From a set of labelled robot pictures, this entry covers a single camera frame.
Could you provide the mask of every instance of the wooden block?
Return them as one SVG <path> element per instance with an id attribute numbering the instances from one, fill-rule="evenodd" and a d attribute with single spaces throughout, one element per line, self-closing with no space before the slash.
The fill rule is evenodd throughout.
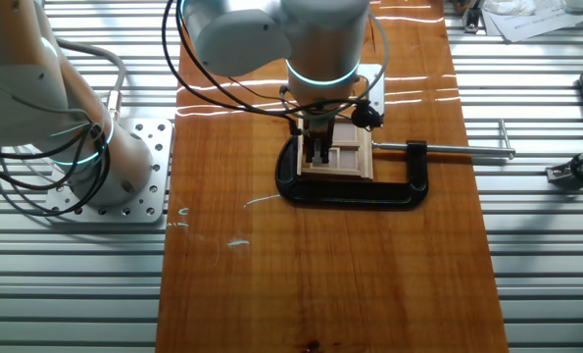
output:
<path id="1" fill-rule="evenodd" d="M 348 119 L 336 118 L 330 160 L 327 164 L 307 163 L 304 137 L 298 137 L 298 176 L 373 179 L 371 132 Z"/>
<path id="2" fill-rule="evenodd" d="M 392 53 L 374 140 L 465 145 L 443 2 L 371 6 Z M 381 62 L 374 33 L 363 63 Z M 188 82 L 227 102 L 182 58 Z M 284 63 L 238 79 L 276 96 Z M 276 196 L 285 121 L 184 90 L 177 111 L 168 221 L 180 226 L 167 230 L 157 352 L 299 353 L 314 342 L 327 353 L 508 352 L 469 158 L 429 156 L 430 191 L 409 212 L 300 208 Z M 375 153 L 374 180 L 402 181 L 403 161 Z"/>

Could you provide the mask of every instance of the wood grain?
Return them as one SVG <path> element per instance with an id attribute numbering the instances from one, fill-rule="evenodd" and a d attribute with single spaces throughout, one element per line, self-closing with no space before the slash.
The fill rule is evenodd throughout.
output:
<path id="1" fill-rule="evenodd" d="M 372 12 L 392 53 L 374 140 L 466 144 L 442 2 L 383 0 Z M 381 62 L 375 35 L 364 63 Z M 272 96 L 285 79 L 282 62 L 239 78 Z M 296 208 L 275 197 L 284 121 L 181 90 L 175 126 L 157 352 L 508 352 L 469 159 L 430 158 L 430 192 L 410 212 Z M 402 157 L 375 153 L 375 180 L 403 180 Z"/>

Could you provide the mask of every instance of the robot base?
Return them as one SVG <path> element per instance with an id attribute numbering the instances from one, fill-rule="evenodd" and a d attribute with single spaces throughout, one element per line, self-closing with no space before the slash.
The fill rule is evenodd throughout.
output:
<path id="1" fill-rule="evenodd" d="M 119 206 L 94 208 L 84 206 L 77 212 L 61 217 L 50 217 L 54 225 L 70 224 L 152 224 L 158 222 L 165 208 L 165 190 L 168 186 L 173 125 L 168 120 L 121 119 L 123 128 L 138 135 L 152 153 L 153 172 L 143 189 L 130 201 Z M 63 176 L 54 171 L 52 178 Z M 47 193 L 46 207 L 67 209 L 79 199 L 68 187 L 52 189 Z"/>

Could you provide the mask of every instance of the white robotic arm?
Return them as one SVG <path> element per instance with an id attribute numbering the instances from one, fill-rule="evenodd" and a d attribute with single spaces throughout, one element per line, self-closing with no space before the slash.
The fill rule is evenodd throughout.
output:
<path id="1" fill-rule="evenodd" d="M 77 146 L 50 156 L 64 172 L 74 171 L 73 193 L 82 200 L 95 187 L 92 176 L 104 169 L 107 175 L 87 203 L 105 207 L 133 198 L 152 171 L 147 145 L 111 119 L 60 50 L 34 0 L 0 0 L 0 147 L 31 143 L 43 152 L 58 150 L 80 135 L 81 126 L 97 127 L 105 145 L 89 137 L 77 158 Z M 112 163 L 100 163 L 108 150 Z"/>
<path id="2" fill-rule="evenodd" d="M 369 0 L 185 0 L 178 9 L 199 61 L 213 74 L 241 76 L 286 59 L 289 91 L 300 105 L 352 94 Z M 333 122 L 304 121 L 309 160 L 327 162 Z"/>

